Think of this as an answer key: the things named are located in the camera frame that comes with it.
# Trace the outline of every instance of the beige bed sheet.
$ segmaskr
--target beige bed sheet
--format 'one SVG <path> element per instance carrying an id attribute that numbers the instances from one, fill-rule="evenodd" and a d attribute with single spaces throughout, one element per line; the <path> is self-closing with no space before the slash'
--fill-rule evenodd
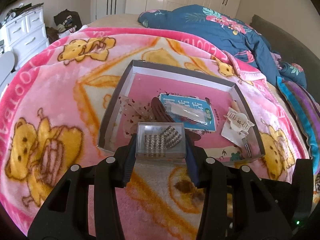
<path id="1" fill-rule="evenodd" d="M 138 23 L 138 14 L 116 14 L 116 15 L 110 15 L 106 16 L 102 19 L 96 20 L 88 26 L 90 27 L 133 27 L 133 28 L 144 28 L 140 23 Z M 275 95 L 276 99 L 280 103 L 280 105 L 284 108 L 285 112 L 289 116 L 289 119 L 296 130 L 298 137 L 300 141 L 302 142 L 302 146 L 304 151 L 307 153 L 307 148 L 306 148 L 306 137 L 301 133 L 300 128 L 297 125 L 297 122 L 295 120 L 294 114 L 291 111 L 289 105 L 287 102 L 285 102 L 285 99 L 283 95 L 278 91 L 273 85 L 268 83 L 268 86 L 270 90 L 273 92 Z"/>

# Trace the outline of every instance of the gray headboard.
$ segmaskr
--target gray headboard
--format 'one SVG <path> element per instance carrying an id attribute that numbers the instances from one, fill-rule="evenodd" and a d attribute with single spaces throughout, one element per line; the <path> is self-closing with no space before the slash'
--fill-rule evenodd
<path id="1" fill-rule="evenodd" d="M 278 26 L 254 15 L 250 24 L 280 52 L 282 60 L 300 65 L 306 75 L 307 91 L 320 103 L 320 59 L 302 42 Z"/>

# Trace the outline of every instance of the pink blanket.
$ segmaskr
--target pink blanket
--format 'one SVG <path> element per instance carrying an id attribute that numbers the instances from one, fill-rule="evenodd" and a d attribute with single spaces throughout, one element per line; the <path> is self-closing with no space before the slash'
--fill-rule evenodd
<path id="1" fill-rule="evenodd" d="M 265 146 L 266 156 L 249 164 L 259 177 L 290 182 L 295 160 L 309 158 L 257 69 L 187 33 L 87 28 L 27 62 L 0 102 L 0 201 L 23 233 L 72 164 L 91 166 L 106 157 L 96 147 L 100 121 L 132 59 L 237 83 Z M 126 239 L 195 239 L 204 193 L 185 167 L 137 163 L 131 182 L 116 193 Z"/>

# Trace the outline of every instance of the drawer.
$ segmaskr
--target drawer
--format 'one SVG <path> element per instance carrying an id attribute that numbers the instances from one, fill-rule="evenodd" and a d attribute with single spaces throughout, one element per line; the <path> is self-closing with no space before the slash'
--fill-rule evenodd
<path id="1" fill-rule="evenodd" d="M 49 46 L 48 39 L 42 41 L 37 47 L 33 48 L 33 50 L 30 51 L 27 55 L 25 55 L 22 59 L 19 59 L 17 65 L 14 68 L 15 71 L 18 71 L 20 68 L 22 68 L 23 65 L 28 62 L 28 60 L 30 60 L 33 56 L 42 52 L 48 46 Z"/>
<path id="2" fill-rule="evenodd" d="M 25 17 L 20 18 L 19 20 L 14 21 L 6 27 L 8 45 L 14 43 L 17 39 L 21 38 L 27 33 L 26 30 L 26 19 Z"/>
<path id="3" fill-rule="evenodd" d="M 43 11 L 35 11 L 26 15 L 27 32 L 31 32 L 43 24 Z"/>
<path id="4" fill-rule="evenodd" d="M 18 60 L 47 38 L 44 24 L 29 33 L 25 38 L 12 44 L 12 50 Z"/>

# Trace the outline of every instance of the silver screw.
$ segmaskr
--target silver screw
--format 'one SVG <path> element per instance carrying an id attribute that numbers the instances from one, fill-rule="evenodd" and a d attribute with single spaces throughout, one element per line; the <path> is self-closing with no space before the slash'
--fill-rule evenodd
<path id="1" fill-rule="evenodd" d="M 250 167 L 249 166 L 242 166 L 241 169 L 244 171 L 244 172 L 249 172 L 250 171 Z"/>
<path id="2" fill-rule="evenodd" d="M 72 165 L 70 169 L 71 169 L 72 171 L 77 171 L 77 170 L 79 170 L 79 165 L 77 165 L 77 164 Z"/>
<path id="3" fill-rule="evenodd" d="M 214 164 L 215 163 L 215 159 L 214 158 L 212 158 L 212 157 L 208 157 L 208 158 L 206 158 L 206 160 L 205 160 L 207 163 L 209 163 L 209 164 Z"/>
<path id="4" fill-rule="evenodd" d="M 113 156 L 106 158 L 107 163 L 114 163 L 115 161 L 116 161 L 116 158 L 114 158 Z"/>

